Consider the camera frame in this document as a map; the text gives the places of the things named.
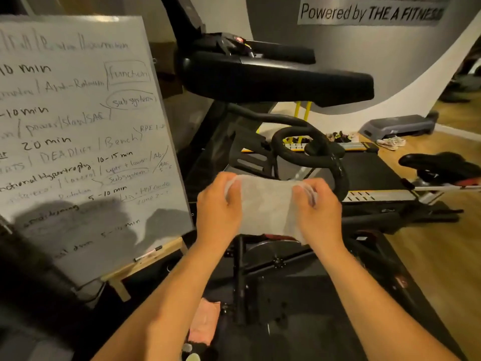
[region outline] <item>hand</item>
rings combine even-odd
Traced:
[[[304,180],[317,192],[317,203],[310,206],[306,192],[300,186],[292,188],[298,208],[297,223],[307,243],[323,259],[345,251],[341,233],[342,205],[322,178]]]
[[[236,176],[220,172],[212,184],[197,196],[197,242],[225,251],[237,234],[242,219],[241,182],[229,188],[225,185]]]

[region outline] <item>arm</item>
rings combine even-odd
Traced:
[[[322,179],[309,179],[318,202],[309,205],[304,190],[294,187],[301,232],[336,287],[349,320],[371,361],[458,360],[419,325],[344,247],[341,204]]]
[[[178,361],[202,293],[241,224],[240,182],[221,172],[197,199],[197,240],[157,289],[120,326],[92,361]]]

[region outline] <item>wooden floor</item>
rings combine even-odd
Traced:
[[[405,147],[380,148],[379,155],[399,175],[414,178],[414,170],[397,163],[401,156],[442,151],[481,165],[481,142],[440,132],[407,137]],[[466,210],[459,223],[403,228],[388,240],[469,360],[481,361],[481,193],[446,194],[443,201]]]
[[[439,112],[439,124],[481,134],[481,91],[458,93],[471,99],[469,103],[447,104],[436,102],[433,109]]]

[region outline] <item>forearm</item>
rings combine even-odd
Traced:
[[[371,361],[456,360],[346,250],[321,261]]]
[[[163,361],[177,361],[202,292],[222,254],[221,249],[194,244],[92,360],[145,360],[157,352]],[[155,339],[149,342],[149,350],[148,338]]]
[[[191,258],[169,274],[163,289],[158,317],[148,330],[148,360],[178,361],[202,293],[224,250],[195,243],[189,254]]]

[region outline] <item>yellow pole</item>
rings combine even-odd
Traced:
[[[296,102],[296,110],[294,110],[294,118],[297,118],[297,116],[299,115],[300,107],[301,107],[301,102],[300,101]]]
[[[308,102],[307,102],[307,106],[305,107],[304,121],[307,121],[307,118],[309,117],[309,112],[311,111],[311,105],[312,105],[312,102],[311,102],[311,101],[308,101]],[[303,137],[299,137],[299,139],[297,139],[297,143],[301,143],[301,142],[302,142],[302,138],[303,138]]]
[[[297,118],[297,116],[299,115],[299,108],[301,107],[301,102],[298,101],[296,102],[296,109],[294,110],[294,118]],[[294,139],[292,137],[289,137],[287,139],[285,139],[286,143],[288,144],[291,144],[294,142]]]

